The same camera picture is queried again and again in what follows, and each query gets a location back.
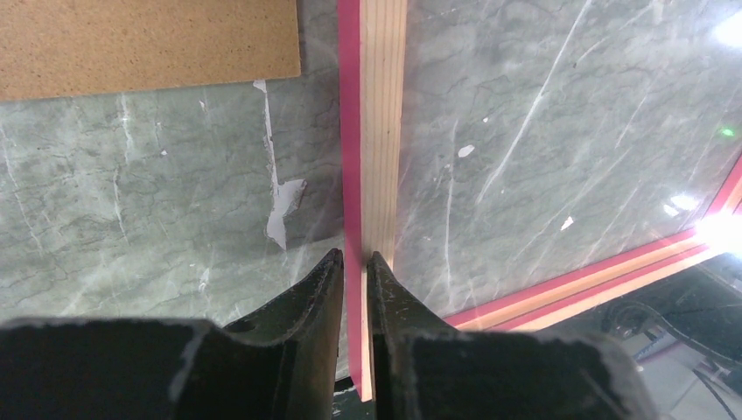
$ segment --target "white vein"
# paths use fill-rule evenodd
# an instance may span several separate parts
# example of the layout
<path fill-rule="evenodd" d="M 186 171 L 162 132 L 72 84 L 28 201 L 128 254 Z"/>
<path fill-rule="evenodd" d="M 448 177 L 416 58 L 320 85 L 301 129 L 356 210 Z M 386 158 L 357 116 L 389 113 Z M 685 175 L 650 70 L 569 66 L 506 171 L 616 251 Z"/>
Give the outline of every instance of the white vein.
<path fill-rule="evenodd" d="M 65 309 L 62 310 L 62 312 L 59 313 L 59 315 L 64 317 L 68 315 L 69 313 L 74 312 L 77 309 L 77 304 L 80 302 L 82 295 L 84 295 L 85 292 L 88 291 L 90 287 L 92 287 L 92 285 L 93 283 L 89 282 L 89 283 L 86 283 L 84 286 L 82 286 L 80 291 L 78 291 L 77 294 L 74 295 L 72 300 L 70 300 L 70 303 L 65 307 Z"/>
<path fill-rule="evenodd" d="M 273 192 L 273 207 L 268 216 L 268 224 L 265 227 L 265 235 L 278 244 L 282 250 L 286 250 L 286 225 L 284 216 L 296 209 L 298 202 L 306 187 L 303 179 L 293 179 L 283 184 L 278 183 L 278 171 L 276 168 L 276 153 L 273 149 L 273 128 L 270 124 L 270 106 L 268 104 L 268 87 L 265 80 L 256 80 L 253 86 L 260 89 L 264 96 L 264 123 L 265 136 L 262 138 L 265 150 L 268 152 L 268 171 L 270 172 L 270 185 Z"/>
<path fill-rule="evenodd" d="M 31 238 L 36 242 L 36 248 L 38 251 L 38 255 L 42 256 L 44 254 L 44 248 L 41 246 L 41 241 L 39 241 L 39 238 L 36 236 L 36 234 L 33 233 L 33 228 L 31 227 L 31 223 L 28 221 L 28 216 L 25 213 L 25 208 L 23 205 L 23 202 L 21 201 L 21 198 L 18 196 L 18 190 L 20 189 L 18 187 L 18 182 L 16 182 L 16 177 L 13 176 L 13 167 L 11 165 L 11 159 L 8 156 L 8 149 L 5 147 L 5 145 L 8 143 L 8 137 L 5 135 L 5 130 L 0 127 L 0 135 L 3 136 L 3 154 L 5 156 L 5 167 L 8 170 L 8 177 L 10 177 L 10 182 L 13 183 L 13 195 L 16 197 L 16 201 L 18 203 L 18 208 L 21 211 L 21 215 L 24 218 L 25 225 L 28 227 L 28 233 L 31 234 Z"/>
<path fill-rule="evenodd" d="M 619 27 L 619 29 L 617 30 L 617 32 L 623 31 L 624 29 L 627 28 L 627 26 L 629 26 L 630 24 L 636 22 L 637 19 L 639 19 L 642 16 L 644 16 L 644 14 L 647 13 L 651 8 L 652 8 L 651 5 L 645 6 L 643 9 L 641 9 L 639 11 L 639 13 L 636 16 L 632 17 L 631 19 L 629 19 L 628 21 L 626 21 L 621 27 Z M 588 55 L 590 55 L 590 53 L 592 53 L 593 51 L 595 51 L 596 48 L 598 48 L 599 46 L 603 45 L 603 43 L 606 42 L 610 37 L 611 37 L 611 35 L 604 36 L 600 41 L 598 41 L 595 44 L 593 44 L 590 48 L 587 49 L 587 51 L 585 51 L 577 59 L 577 61 L 575 61 L 575 65 L 579 64 L 580 61 L 584 60 L 585 57 L 587 57 Z"/>
<path fill-rule="evenodd" d="M 621 135 L 619 136 L 619 139 L 616 140 L 616 145 L 613 147 L 614 149 L 618 149 L 621 145 L 621 140 L 623 140 L 624 136 L 628 132 L 629 127 L 631 127 L 631 123 L 634 121 L 634 118 L 639 114 L 639 110 L 641 109 L 641 106 L 644 105 L 644 102 L 647 100 L 647 97 L 649 96 L 649 89 L 654 84 L 654 81 L 649 84 L 649 87 L 647 87 L 647 92 L 644 94 L 644 97 L 641 98 L 641 101 L 639 102 L 639 105 L 636 106 L 636 109 L 633 111 L 633 114 L 631 114 L 631 118 L 628 119 L 628 122 L 626 123 L 626 127 L 624 127 L 624 130 L 621 131 Z"/>
<path fill-rule="evenodd" d="M 340 179 L 342 176 L 342 171 L 338 171 L 335 176 L 332 178 L 332 185 L 330 186 L 330 192 L 327 194 L 327 198 L 325 199 L 325 204 L 322 206 L 322 210 L 317 215 L 317 219 L 315 219 L 314 223 L 312 223 L 311 227 L 306 233 L 306 236 L 304 237 L 304 244 L 301 246 L 301 249 L 299 250 L 295 260 L 294 260 L 294 267 L 291 270 L 291 283 L 289 286 L 293 286 L 294 284 L 298 283 L 299 281 L 299 271 L 304 266 L 304 259 L 306 255 L 306 243 L 307 241 L 310 241 L 312 238 L 314 238 L 317 228 L 320 226 L 320 224 L 325 219 L 325 214 L 327 213 L 327 209 L 330 208 L 330 203 L 333 201 L 333 192 L 335 189 L 337 189 L 340 185 Z"/>
<path fill-rule="evenodd" d="M 167 234 L 167 229 L 165 229 L 165 226 L 162 224 L 162 221 L 160 219 L 157 219 L 157 223 L 160 224 L 160 228 L 163 229 L 164 237 L 167 239 L 170 239 L 170 236 Z"/>
<path fill-rule="evenodd" d="M 740 85 L 742 85 L 742 82 L 738 83 L 737 86 L 734 88 L 734 90 L 731 91 L 731 95 L 729 96 L 729 101 L 727 101 L 726 102 L 726 105 L 724 105 L 724 111 L 721 113 L 721 117 L 719 117 L 716 125 L 714 126 L 714 130 L 711 132 L 711 135 L 709 136 L 709 139 L 706 140 L 706 147 L 703 148 L 703 153 L 701 153 L 701 156 L 698 158 L 698 160 L 696 161 L 696 164 L 693 166 L 693 172 L 690 173 L 690 178 L 688 178 L 688 182 L 690 182 L 691 180 L 693 180 L 693 178 L 696 176 L 696 171 L 698 170 L 698 166 L 701 164 L 701 161 L 706 156 L 706 152 L 708 151 L 709 146 L 711 146 L 711 140 L 714 138 L 714 136 L 717 135 L 718 129 L 720 128 L 719 125 L 721 124 L 721 121 L 726 116 L 726 113 L 729 112 L 729 106 L 732 104 L 732 100 L 737 95 L 737 91 L 739 90 L 739 86 Z"/>
<path fill-rule="evenodd" d="M 400 234 L 396 237 L 395 249 L 396 247 L 399 246 L 400 243 L 404 241 L 405 237 L 407 236 L 407 233 L 410 231 L 410 226 L 412 226 L 412 223 L 414 223 L 415 220 L 417 219 L 417 210 L 422 205 L 422 201 L 420 199 L 417 199 L 417 194 L 416 194 L 415 199 L 416 199 L 416 202 L 414 205 L 412 205 L 412 208 L 407 213 L 407 220 L 404 222 L 404 226 L 402 227 Z"/>
<path fill-rule="evenodd" d="M 546 253 L 549 252 L 551 250 L 551 247 L 553 246 L 554 246 L 554 241 L 550 241 L 549 245 L 543 247 L 543 251 L 541 251 L 541 255 L 539 255 L 538 259 L 535 260 L 535 262 L 532 264 L 531 271 L 528 273 L 528 279 L 530 279 L 531 276 L 533 276 L 533 273 L 536 272 L 536 270 L 538 269 L 539 264 L 541 264 L 541 261 L 546 256 Z"/>
<path fill-rule="evenodd" d="M 410 167 L 412 166 L 412 159 L 407 160 L 407 165 L 404 167 L 404 172 L 402 172 L 402 176 L 399 178 L 398 185 L 401 186 L 404 183 L 404 179 L 407 177 L 407 172 L 410 170 Z"/>
<path fill-rule="evenodd" d="M 459 126 L 459 120 L 453 124 L 451 129 L 451 152 L 456 150 L 456 128 Z M 445 202 L 445 242 L 443 244 L 445 275 L 448 289 L 451 289 L 451 257 L 449 255 L 449 242 L 451 239 L 451 204 L 453 202 L 453 159 L 448 167 L 448 199 Z M 449 293 L 449 305 L 451 304 L 452 294 Z"/>
<path fill-rule="evenodd" d="M 121 94 L 119 96 L 119 103 L 121 104 L 121 126 L 123 127 L 123 134 L 126 136 L 126 150 L 123 153 L 123 160 L 126 165 L 129 164 L 129 151 L 134 146 L 134 138 L 131 136 L 129 131 L 129 120 L 131 119 L 131 113 L 129 112 L 129 105 L 126 101 L 126 95 Z"/>
<path fill-rule="evenodd" d="M 549 74 L 546 76 L 546 81 L 543 83 L 543 85 L 541 86 L 541 89 L 538 91 L 538 94 L 535 96 L 535 99 L 533 103 L 531 104 L 531 108 L 526 114 L 526 118 L 523 120 L 523 125 L 521 126 L 521 129 L 518 130 L 518 134 L 515 136 L 515 139 L 510 144 L 510 148 L 507 150 L 507 153 L 505 154 L 505 157 L 500 162 L 500 165 L 498 165 L 498 167 L 492 173 L 490 173 L 489 176 L 487 177 L 485 185 L 484 187 L 482 187 L 482 190 L 479 192 L 479 195 L 477 196 L 475 204 L 479 204 L 482 201 L 482 199 L 484 199 L 484 196 L 487 193 L 487 190 L 489 189 L 489 187 L 492 185 L 492 183 L 497 179 L 497 177 L 500 176 L 502 171 L 505 169 L 505 165 L 508 163 L 508 160 L 510 159 L 510 156 L 513 154 L 515 147 L 521 141 L 521 138 L 523 137 L 523 133 L 525 133 L 526 128 L 529 126 L 529 123 L 531 119 L 533 118 L 533 115 L 536 112 L 536 109 L 538 108 L 538 104 L 543 99 L 543 92 L 546 90 L 546 87 L 549 85 L 549 82 L 551 81 L 551 76 L 554 74 L 554 71 L 557 69 L 557 65 L 559 64 L 559 61 L 562 59 L 562 54 L 564 54 L 564 50 L 567 48 L 567 45 L 570 43 L 570 39 L 572 39 L 572 35 L 575 33 L 575 30 L 577 29 L 579 22 L 582 20 L 582 17 L 585 15 L 585 12 L 590 8 L 591 3 L 592 3 L 592 0 L 587 0 L 586 2 L 584 2 L 582 9 L 577 15 L 577 19 L 575 19 L 575 23 L 572 24 L 570 33 L 567 34 L 567 38 L 564 40 L 564 43 L 562 44 L 562 48 L 559 50 L 559 54 L 556 55 L 556 59 L 554 59 L 554 63 L 551 65 Z"/>
<path fill-rule="evenodd" d="M 428 17 L 425 17 L 425 18 L 421 19 L 420 22 L 424 22 L 426 20 L 430 20 L 430 19 L 434 19 L 434 18 L 440 18 L 442 16 L 449 15 L 449 14 L 453 13 L 454 11 L 459 11 L 461 9 L 464 9 L 465 7 L 466 6 L 463 6 L 463 7 L 454 7 L 452 9 L 450 9 L 450 10 L 442 11 L 440 13 L 436 13 L 436 14 L 430 15 Z"/>
<path fill-rule="evenodd" d="M 518 251 L 517 254 L 515 254 L 515 256 L 513 258 L 510 258 L 510 262 L 511 263 L 508 264 L 508 267 L 510 266 L 510 264 L 515 263 L 518 260 L 518 257 L 520 257 L 523 254 L 523 252 L 525 252 L 526 249 L 528 249 L 531 246 L 531 244 L 538 237 L 540 237 L 541 235 L 543 235 L 544 232 L 546 232 L 546 229 L 549 226 L 551 226 L 551 223 L 554 222 L 554 220 L 559 216 L 559 214 L 562 214 L 562 212 L 564 210 L 567 210 L 568 208 L 569 208 L 569 212 L 571 213 L 571 211 L 574 209 L 574 207 L 577 205 L 577 203 L 585 195 L 587 195 L 587 193 L 589 193 L 590 191 L 592 191 L 592 189 L 595 188 L 595 186 L 597 186 L 598 184 L 600 184 L 600 182 L 603 179 L 606 178 L 606 176 L 613 170 L 613 168 L 615 168 L 616 165 L 618 165 L 626 157 L 626 155 L 628 154 L 628 152 L 629 152 L 629 150 L 626 150 L 618 159 L 616 159 L 615 162 L 613 162 L 611 164 L 611 166 L 608 167 L 608 169 L 606 169 L 602 174 L 600 174 L 600 176 L 598 176 L 595 179 L 588 179 L 588 181 L 584 183 L 584 185 L 582 186 L 582 188 L 580 188 L 580 191 L 577 192 L 577 195 L 575 196 L 575 198 L 572 199 L 572 200 L 570 200 L 570 201 L 568 201 L 566 204 L 564 204 L 564 206 L 562 206 L 562 208 L 560 208 L 559 210 L 557 210 L 556 213 L 550 219 L 546 220 L 546 223 L 543 224 L 543 227 L 541 228 L 541 230 L 538 231 L 535 234 L 535 236 L 532 237 L 531 240 L 528 241 L 528 243 L 526 243 L 526 245 L 523 248 L 521 248 L 521 250 Z"/>
<path fill-rule="evenodd" d="M 206 267 L 203 273 L 201 273 L 201 277 L 199 277 L 199 292 L 204 293 L 207 289 L 207 286 L 209 284 L 209 277 L 211 276 L 211 268 Z"/>
<path fill-rule="evenodd" d="M 126 240 L 126 243 L 129 244 L 129 237 L 126 235 L 126 229 L 123 228 L 123 219 L 121 218 L 121 206 L 119 205 L 118 200 L 118 169 L 114 172 L 114 212 L 116 214 L 116 218 L 118 219 L 118 227 L 121 229 L 121 233 L 123 234 L 123 239 Z"/>
<path fill-rule="evenodd" d="M 598 249 L 598 246 L 606 238 L 606 234 L 608 234 L 608 231 L 610 231 L 611 228 L 613 227 L 613 223 L 615 223 L 616 220 L 619 219 L 619 216 L 621 216 L 624 213 L 624 210 L 626 210 L 626 207 L 628 206 L 629 201 L 631 201 L 631 199 L 634 197 L 634 195 L 636 194 L 637 191 L 639 191 L 639 187 L 638 186 L 636 188 L 634 188 L 633 191 L 631 191 L 631 194 L 629 194 L 629 196 L 626 199 L 626 201 L 624 201 L 624 204 L 621 207 L 619 207 L 619 212 L 616 213 L 616 216 L 613 217 L 613 220 L 611 220 L 611 222 L 608 223 L 608 226 L 605 228 L 605 230 L 603 231 L 603 233 L 600 235 L 600 239 L 598 239 L 598 241 L 595 242 L 595 244 L 590 248 L 590 252 L 587 253 L 587 256 L 584 258 L 584 260 L 582 261 L 581 265 L 584 266 L 585 264 L 587 264 L 587 263 L 590 262 L 589 261 L 590 258 L 592 257 L 593 254 L 595 254 L 595 251 Z"/>

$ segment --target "marble veining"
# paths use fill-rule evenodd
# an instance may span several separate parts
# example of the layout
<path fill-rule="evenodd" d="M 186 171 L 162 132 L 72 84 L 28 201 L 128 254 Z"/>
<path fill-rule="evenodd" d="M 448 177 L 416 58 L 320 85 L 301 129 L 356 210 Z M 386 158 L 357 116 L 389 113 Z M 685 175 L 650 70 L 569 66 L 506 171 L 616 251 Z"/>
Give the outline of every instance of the marble veining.
<path fill-rule="evenodd" d="M 397 276 L 443 316 L 692 226 L 742 151 L 739 9 L 412 2 Z"/>
<path fill-rule="evenodd" d="M 0 103 L 0 319 L 225 324 L 342 245 L 335 2 L 299 6 L 298 78 Z"/>
<path fill-rule="evenodd" d="M 296 79 L 0 104 L 0 318 L 224 324 L 341 246 L 335 8 L 299 2 Z M 693 226 L 742 151 L 739 9 L 411 1 L 400 280 L 443 316 Z"/>

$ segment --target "wooden panel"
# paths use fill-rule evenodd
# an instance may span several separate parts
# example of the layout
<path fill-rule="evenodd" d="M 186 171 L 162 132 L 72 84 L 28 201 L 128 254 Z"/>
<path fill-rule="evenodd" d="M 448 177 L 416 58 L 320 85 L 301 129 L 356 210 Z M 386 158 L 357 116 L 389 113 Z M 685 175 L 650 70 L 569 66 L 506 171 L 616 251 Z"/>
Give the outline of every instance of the wooden panel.
<path fill-rule="evenodd" d="M 360 190 L 363 261 L 394 266 L 406 0 L 360 0 Z M 371 398 L 366 273 L 361 274 L 361 399 Z"/>
<path fill-rule="evenodd" d="M 0 2 L 0 100 L 299 74 L 296 0 Z"/>

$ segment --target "wood grain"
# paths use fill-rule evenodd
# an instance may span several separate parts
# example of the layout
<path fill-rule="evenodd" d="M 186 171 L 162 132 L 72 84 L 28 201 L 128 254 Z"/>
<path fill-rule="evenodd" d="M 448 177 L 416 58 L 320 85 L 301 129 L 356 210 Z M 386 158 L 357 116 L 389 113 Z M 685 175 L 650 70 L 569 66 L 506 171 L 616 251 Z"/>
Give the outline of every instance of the wood grain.
<path fill-rule="evenodd" d="M 603 269 L 597 269 L 593 272 L 585 273 L 584 276 L 568 282 L 563 282 L 562 279 L 563 277 L 569 277 L 571 273 L 566 276 L 560 276 L 548 280 L 538 286 L 516 293 L 520 296 L 513 299 L 514 302 L 512 304 L 504 304 L 492 311 L 482 313 L 477 318 L 454 324 L 454 326 L 462 330 L 485 330 L 492 326 L 497 326 L 509 321 L 510 319 L 515 319 L 525 313 L 532 312 L 538 308 L 572 296 L 580 291 L 589 290 L 600 284 L 609 282 L 616 277 L 646 267 L 651 263 L 656 263 L 688 249 L 693 249 L 701 243 L 702 240 L 700 238 L 696 235 L 692 235 L 691 237 L 684 238 L 680 241 L 671 241 L 664 247 L 656 248 L 646 253 L 640 253 L 635 258 L 618 262 L 616 264 L 605 264 Z"/>
<path fill-rule="evenodd" d="M 677 258 L 676 261 L 671 261 L 667 264 L 662 264 L 661 267 L 658 267 L 657 269 L 648 270 L 647 273 L 641 273 L 638 276 L 631 276 L 625 281 L 616 279 L 616 284 L 606 284 L 605 286 L 607 287 L 603 290 L 596 290 L 595 293 L 583 292 L 582 296 L 579 294 L 575 295 L 573 299 L 574 301 L 570 301 L 569 304 L 553 304 L 555 307 L 551 308 L 544 306 L 539 310 L 539 312 L 542 313 L 536 313 L 534 316 L 529 317 L 529 319 L 513 318 L 506 323 L 495 326 L 493 330 L 537 331 L 548 326 L 553 326 L 558 322 L 574 317 L 579 313 L 588 311 L 598 305 L 604 304 L 605 302 L 623 296 L 629 292 L 636 291 L 637 289 L 662 280 L 665 277 L 672 276 L 673 274 L 693 267 L 694 265 L 698 265 L 699 263 L 718 256 L 721 253 L 722 252 L 719 249 L 708 248 L 705 246 L 698 247 L 696 252 L 689 252 L 690 255 Z"/>
<path fill-rule="evenodd" d="M 406 0 L 360 0 L 361 246 L 394 266 L 396 196 L 402 120 Z M 363 386 L 371 398 L 366 273 L 361 275 Z"/>
<path fill-rule="evenodd" d="M 299 74 L 296 0 L 0 2 L 0 101 Z"/>

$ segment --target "wooden strip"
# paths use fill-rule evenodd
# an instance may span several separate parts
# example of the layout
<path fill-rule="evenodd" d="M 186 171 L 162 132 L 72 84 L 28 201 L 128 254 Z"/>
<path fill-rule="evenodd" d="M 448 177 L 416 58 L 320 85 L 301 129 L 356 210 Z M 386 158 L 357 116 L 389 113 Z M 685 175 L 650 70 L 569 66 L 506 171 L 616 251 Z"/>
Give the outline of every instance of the wooden strip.
<path fill-rule="evenodd" d="M 406 23 L 406 0 L 360 0 L 360 254 L 366 261 L 379 251 L 390 267 L 394 264 Z M 360 347 L 350 352 L 350 363 L 354 371 L 359 363 L 353 357 L 360 353 L 361 380 L 357 375 L 353 379 L 360 399 L 367 401 L 372 388 L 363 267 L 358 286 L 349 287 L 360 296 L 360 308 L 348 306 L 349 345 Z M 351 317 L 350 311 L 360 314 Z M 351 325 L 359 319 L 359 324 Z"/>
<path fill-rule="evenodd" d="M 446 321 L 459 329 L 484 330 L 586 291 L 616 277 L 664 260 L 700 244 L 693 230 L 674 234 L 642 247 L 597 262 L 498 299 L 474 311 L 449 317 Z"/>
<path fill-rule="evenodd" d="M 495 331 L 535 331 L 553 326 L 557 322 L 574 317 L 595 306 L 635 291 L 667 276 L 702 263 L 722 252 L 706 245 L 690 249 L 667 260 L 650 264 L 644 269 L 616 278 L 611 282 L 586 290 L 560 302 L 539 308 L 536 311 L 510 319 L 492 328 Z"/>

